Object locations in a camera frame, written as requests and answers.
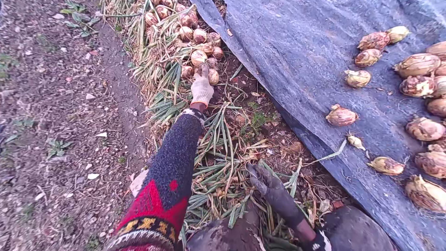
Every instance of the white work glove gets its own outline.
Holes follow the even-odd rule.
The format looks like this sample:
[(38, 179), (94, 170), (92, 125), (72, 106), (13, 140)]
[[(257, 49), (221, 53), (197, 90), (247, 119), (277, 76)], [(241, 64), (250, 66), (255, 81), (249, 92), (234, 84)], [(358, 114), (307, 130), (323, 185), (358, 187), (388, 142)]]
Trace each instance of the white work glove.
[(190, 90), (192, 91), (192, 103), (203, 103), (209, 104), (212, 95), (214, 94), (214, 88), (209, 84), (209, 79), (207, 77), (209, 69), (206, 66), (202, 66), (201, 75), (195, 74), (195, 81), (193, 82)]

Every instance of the patterned sweater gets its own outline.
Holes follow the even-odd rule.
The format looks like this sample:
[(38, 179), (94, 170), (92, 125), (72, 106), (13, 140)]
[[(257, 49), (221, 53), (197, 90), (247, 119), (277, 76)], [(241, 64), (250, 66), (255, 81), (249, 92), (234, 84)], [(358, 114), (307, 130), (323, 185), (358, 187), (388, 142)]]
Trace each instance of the patterned sweater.
[(183, 110), (106, 250), (174, 251), (191, 196), (203, 124), (204, 115), (197, 109)]

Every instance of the person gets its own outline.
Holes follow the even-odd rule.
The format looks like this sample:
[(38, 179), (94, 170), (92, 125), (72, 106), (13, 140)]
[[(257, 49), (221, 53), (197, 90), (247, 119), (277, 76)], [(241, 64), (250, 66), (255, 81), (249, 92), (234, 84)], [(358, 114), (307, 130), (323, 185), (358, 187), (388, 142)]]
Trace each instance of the person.
[[(109, 251), (181, 250), (181, 231), (191, 196), (194, 158), (207, 108), (214, 90), (208, 69), (195, 76), (191, 86), (193, 100), (166, 133), (158, 153), (135, 200), (118, 224), (106, 246)], [(290, 227), (304, 251), (391, 251), (392, 243), (381, 227), (354, 207), (342, 207), (325, 217), (325, 225), (313, 230), (303, 212), (282, 182), (258, 165), (248, 164), (250, 181)], [(258, 237), (256, 207), (237, 220), (232, 229), (228, 219), (211, 222), (187, 241), (189, 251), (264, 251)]]

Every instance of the onion bulb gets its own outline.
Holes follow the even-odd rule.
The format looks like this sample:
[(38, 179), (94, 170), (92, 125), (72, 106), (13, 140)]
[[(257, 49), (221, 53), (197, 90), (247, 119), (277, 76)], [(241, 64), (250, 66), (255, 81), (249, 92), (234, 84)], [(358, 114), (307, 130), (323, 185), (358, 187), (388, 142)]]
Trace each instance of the onion bulb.
[(429, 145), (429, 152), (417, 153), (415, 164), (435, 178), (446, 178), (446, 154), (440, 145)]
[(354, 146), (354, 147), (356, 147), (358, 149), (361, 149), (363, 151), (366, 150), (364, 145), (362, 144), (362, 141), (361, 141), (360, 138), (350, 134), (350, 135), (347, 136), (347, 140), (350, 143), (350, 145), (352, 145), (352, 146)]
[(221, 60), (224, 56), (222, 48), (214, 46), (214, 51), (212, 52), (212, 55), (216, 60)]
[(377, 49), (383, 50), (389, 44), (389, 35), (383, 31), (373, 32), (367, 36), (363, 36), (359, 42), (358, 48), (360, 50)]
[(353, 88), (364, 87), (370, 81), (372, 75), (368, 71), (344, 71), (347, 76), (345, 77), (345, 81), (348, 85)]
[(436, 76), (446, 76), (446, 59), (441, 61), (440, 66), (435, 70)]
[(150, 26), (155, 25), (155, 24), (158, 23), (158, 19), (157, 19), (157, 17), (155, 16), (155, 14), (150, 13), (150, 12), (147, 12), (147, 13), (144, 15), (144, 20), (145, 20), (145, 23), (146, 23), (146, 25), (147, 25), (148, 27), (150, 27)]
[(206, 53), (202, 50), (196, 50), (190, 56), (190, 60), (195, 67), (200, 67), (202, 63), (206, 62), (206, 59)]
[(181, 26), (179, 33), (183, 42), (189, 42), (194, 38), (194, 31), (187, 26)]
[(325, 117), (334, 126), (349, 126), (353, 124), (358, 115), (347, 108), (342, 108), (339, 104), (331, 107), (332, 111)]
[(390, 44), (397, 43), (409, 35), (409, 29), (406, 26), (397, 26), (386, 31), (390, 38)]
[(426, 52), (438, 56), (441, 60), (446, 60), (446, 41), (429, 46)]
[(427, 110), (435, 116), (446, 117), (446, 98), (432, 100)]
[(182, 4), (177, 4), (177, 6), (175, 6), (175, 11), (176, 12), (182, 12), (185, 9), (187, 9), (186, 6), (184, 6)]
[(405, 165), (393, 160), (390, 157), (376, 157), (368, 166), (373, 167), (378, 172), (385, 175), (399, 175), (404, 171)]
[(191, 66), (183, 65), (181, 67), (181, 78), (191, 79), (194, 76), (194, 69)]
[(413, 175), (406, 184), (407, 196), (422, 208), (446, 213), (446, 190), (420, 176)]
[(377, 49), (367, 49), (359, 53), (355, 58), (355, 64), (359, 67), (371, 66), (381, 57), (381, 51)]
[(209, 33), (208, 40), (213, 46), (220, 47), (222, 45), (222, 40), (221, 40), (220, 34), (218, 34), (216, 32)]
[(160, 19), (165, 19), (170, 14), (169, 9), (167, 9), (165, 6), (162, 6), (162, 5), (155, 7), (155, 10), (158, 13), (158, 16), (160, 17)]
[(418, 140), (432, 141), (443, 137), (446, 128), (440, 123), (420, 117), (409, 122), (406, 131)]
[(412, 97), (428, 97), (437, 90), (437, 84), (433, 78), (409, 76), (400, 84), (400, 91)]
[(207, 74), (209, 79), (209, 84), (212, 86), (217, 85), (219, 83), (219, 73), (214, 69), (209, 69), (209, 73)]
[(440, 66), (440, 58), (429, 53), (414, 54), (401, 63), (395, 65), (395, 71), (402, 78), (409, 76), (426, 75), (433, 72)]
[(206, 31), (203, 29), (194, 30), (194, 42), (197, 44), (204, 43), (207, 39)]

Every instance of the soil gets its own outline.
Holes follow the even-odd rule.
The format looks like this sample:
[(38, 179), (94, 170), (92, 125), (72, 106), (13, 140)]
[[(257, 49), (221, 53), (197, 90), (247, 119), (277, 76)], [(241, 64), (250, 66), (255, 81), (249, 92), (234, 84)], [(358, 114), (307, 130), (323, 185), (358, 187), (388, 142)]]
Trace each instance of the soil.
[[(77, 2), (90, 16), (98, 10), (94, 1)], [(99, 22), (93, 27), (98, 34), (81, 38), (78, 29), (64, 24), (73, 22), (69, 15), (54, 17), (66, 8), (62, 2), (2, 4), (0, 249), (100, 250), (133, 199), (128, 186), (162, 135), (137, 128), (146, 121), (145, 101), (129, 80), (132, 65), (108, 24)], [(300, 158), (313, 161), (246, 69), (229, 80), (240, 62), (223, 50), (220, 83), (246, 93), (235, 105), (249, 116), (244, 124), (230, 119), (243, 128), (247, 142), (268, 140), (270, 147), (259, 157), (286, 175), (296, 171)], [(212, 104), (221, 102), (225, 88), (215, 87)], [(49, 158), (49, 151), (59, 156)], [(349, 203), (320, 165), (300, 174), (299, 201)]]

